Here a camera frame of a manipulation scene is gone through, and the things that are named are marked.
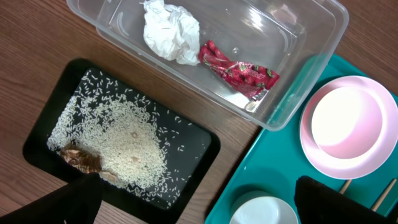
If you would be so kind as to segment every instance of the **wooden table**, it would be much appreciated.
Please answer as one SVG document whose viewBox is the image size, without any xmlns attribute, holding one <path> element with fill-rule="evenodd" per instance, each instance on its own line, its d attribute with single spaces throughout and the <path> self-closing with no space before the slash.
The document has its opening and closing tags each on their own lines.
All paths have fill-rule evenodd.
<svg viewBox="0 0 398 224">
<path fill-rule="evenodd" d="M 350 22 L 336 53 L 398 93 L 398 1 L 341 0 Z M 22 145 L 65 65 L 88 58 L 214 131 L 221 152 L 180 217 L 203 223 L 260 127 L 185 88 L 96 34 L 65 0 L 0 2 L 0 216 L 65 185 L 26 163 Z M 103 203 L 97 223 L 140 223 Z"/>
</svg>

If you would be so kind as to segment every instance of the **stacked pink dish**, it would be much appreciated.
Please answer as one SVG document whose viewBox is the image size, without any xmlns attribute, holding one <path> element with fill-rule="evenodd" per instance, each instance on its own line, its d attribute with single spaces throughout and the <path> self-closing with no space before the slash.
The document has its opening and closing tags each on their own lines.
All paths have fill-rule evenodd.
<svg viewBox="0 0 398 224">
<path fill-rule="evenodd" d="M 362 177 L 380 167 L 395 148 L 397 105 L 388 90 L 370 78 L 337 78 L 305 106 L 300 140 L 307 159 L 323 174 Z"/>
</svg>

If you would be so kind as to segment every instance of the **white crumpled tissue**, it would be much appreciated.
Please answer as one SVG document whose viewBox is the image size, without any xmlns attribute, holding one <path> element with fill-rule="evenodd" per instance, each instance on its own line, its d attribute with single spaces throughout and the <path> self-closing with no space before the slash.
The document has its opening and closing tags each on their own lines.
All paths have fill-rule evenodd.
<svg viewBox="0 0 398 224">
<path fill-rule="evenodd" d="M 157 55 L 183 65 L 199 63 L 199 22 L 181 6 L 164 0 L 144 2 L 145 43 Z"/>
</svg>

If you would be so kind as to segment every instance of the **strawberry print wrapper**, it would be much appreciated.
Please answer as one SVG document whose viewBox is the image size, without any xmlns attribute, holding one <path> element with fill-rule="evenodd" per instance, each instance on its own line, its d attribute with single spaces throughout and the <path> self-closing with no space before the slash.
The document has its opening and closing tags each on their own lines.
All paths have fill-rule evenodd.
<svg viewBox="0 0 398 224">
<path fill-rule="evenodd" d="M 232 88 L 254 100 L 258 100 L 257 96 L 271 89 L 279 79 L 279 75 L 268 68 L 230 61 L 212 40 L 200 49 L 198 57 L 201 63 L 210 66 Z"/>
</svg>

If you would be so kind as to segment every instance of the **pile of white rice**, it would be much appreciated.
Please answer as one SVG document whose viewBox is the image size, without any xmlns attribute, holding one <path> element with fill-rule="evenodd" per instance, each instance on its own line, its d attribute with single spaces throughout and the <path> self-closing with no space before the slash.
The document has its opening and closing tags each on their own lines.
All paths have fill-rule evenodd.
<svg viewBox="0 0 398 224">
<path fill-rule="evenodd" d="M 142 189 L 163 185 L 166 152 L 159 147 L 157 125 L 149 123 L 150 114 L 123 94 L 102 96 L 104 103 L 97 103 L 98 97 L 94 92 L 70 99 L 47 141 L 49 149 L 58 151 L 74 143 L 99 154 L 103 170 L 117 175 L 113 184 L 119 188 L 128 189 L 129 184 Z"/>
</svg>

